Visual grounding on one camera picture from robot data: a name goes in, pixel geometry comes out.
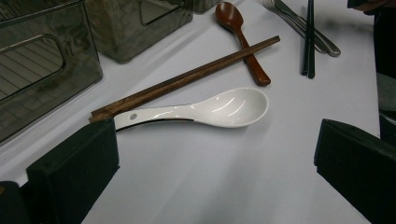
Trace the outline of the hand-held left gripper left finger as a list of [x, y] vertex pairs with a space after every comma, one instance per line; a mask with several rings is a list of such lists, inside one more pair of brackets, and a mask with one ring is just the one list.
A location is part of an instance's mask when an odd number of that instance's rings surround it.
[[84, 126], [27, 169], [35, 224], [80, 224], [120, 168], [114, 121]]

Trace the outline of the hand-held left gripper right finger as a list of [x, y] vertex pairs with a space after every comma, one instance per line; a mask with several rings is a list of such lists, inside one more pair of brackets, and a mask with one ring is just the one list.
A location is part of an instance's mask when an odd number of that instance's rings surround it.
[[396, 134], [380, 139], [325, 119], [314, 164], [317, 173], [372, 224], [396, 224]]

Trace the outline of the black chopstick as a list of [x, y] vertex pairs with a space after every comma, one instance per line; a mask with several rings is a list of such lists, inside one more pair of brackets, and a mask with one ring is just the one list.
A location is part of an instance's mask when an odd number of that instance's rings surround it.
[[310, 49], [310, 64], [309, 64], [309, 78], [315, 77], [315, 38], [314, 38], [314, 0], [311, 2], [311, 19], [310, 19], [310, 37], [311, 37], [311, 49]]
[[301, 74], [307, 76], [309, 73], [310, 64], [310, 49], [311, 49], [311, 37], [310, 37], [310, 19], [311, 19], [311, 2], [308, 0], [306, 10], [306, 23], [305, 23], [305, 38], [304, 38], [304, 57]]

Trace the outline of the clear grey plastic bin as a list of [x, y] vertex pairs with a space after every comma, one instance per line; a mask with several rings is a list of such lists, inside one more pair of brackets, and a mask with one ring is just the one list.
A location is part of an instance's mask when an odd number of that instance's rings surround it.
[[84, 0], [0, 0], [0, 144], [102, 75]]
[[190, 22], [194, 0], [85, 0], [99, 52], [117, 63], [135, 56]]

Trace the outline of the white ceramic spoon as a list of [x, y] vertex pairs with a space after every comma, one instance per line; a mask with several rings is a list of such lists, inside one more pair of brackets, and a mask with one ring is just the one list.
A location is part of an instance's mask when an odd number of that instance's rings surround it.
[[164, 120], [189, 120], [221, 128], [246, 127], [268, 111], [266, 94], [255, 88], [237, 88], [202, 102], [136, 109], [114, 117], [117, 131], [144, 123]]

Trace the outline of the metal fork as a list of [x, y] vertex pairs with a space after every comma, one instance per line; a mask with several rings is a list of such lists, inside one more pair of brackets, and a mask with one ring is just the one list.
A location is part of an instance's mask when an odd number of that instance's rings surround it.
[[296, 31], [302, 38], [305, 38], [305, 28], [300, 25], [298, 22], [295, 20], [291, 19], [288, 17], [286, 14], [281, 12], [279, 9], [276, 8], [275, 2], [273, 0], [262, 0], [263, 6], [275, 13], [277, 16], [279, 16], [283, 21], [285, 21], [294, 31]]

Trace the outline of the brown wooden spoon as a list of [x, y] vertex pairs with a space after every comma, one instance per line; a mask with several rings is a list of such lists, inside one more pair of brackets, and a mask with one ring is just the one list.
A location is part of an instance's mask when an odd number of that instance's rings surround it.
[[[242, 49], [248, 48], [249, 44], [242, 32], [244, 19], [236, 6], [229, 2], [220, 2], [216, 6], [215, 17], [218, 23], [232, 32], [238, 39]], [[264, 72], [256, 57], [251, 54], [244, 59], [253, 80], [259, 86], [268, 86], [271, 79]]]

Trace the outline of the white table cover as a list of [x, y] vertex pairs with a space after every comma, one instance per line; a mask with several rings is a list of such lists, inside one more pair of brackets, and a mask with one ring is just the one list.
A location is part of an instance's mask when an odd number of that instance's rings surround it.
[[[316, 172], [322, 119], [379, 136], [373, 17], [346, 0], [315, 0], [315, 25], [340, 50], [316, 53], [301, 76], [304, 41], [262, 0], [230, 0], [249, 44], [279, 35], [256, 54], [271, 85], [269, 110], [245, 128], [150, 123], [117, 133], [120, 169], [83, 224], [370, 224]], [[0, 146], [0, 181], [20, 185], [25, 168], [88, 124], [91, 112], [239, 50], [214, 8], [131, 62], [100, 54], [103, 79]]]

